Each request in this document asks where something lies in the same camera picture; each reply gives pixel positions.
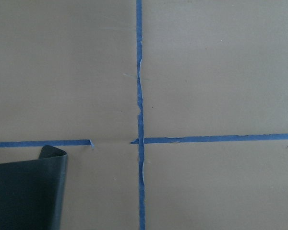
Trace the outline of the black mouse pad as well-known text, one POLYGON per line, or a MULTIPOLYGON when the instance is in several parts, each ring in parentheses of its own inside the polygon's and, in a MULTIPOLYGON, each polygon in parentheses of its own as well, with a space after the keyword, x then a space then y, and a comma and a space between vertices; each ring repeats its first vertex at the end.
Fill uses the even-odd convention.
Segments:
POLYGON ((0 230, 58 230, 68 155, 45 145, 36 160, 0 164, 0 230))

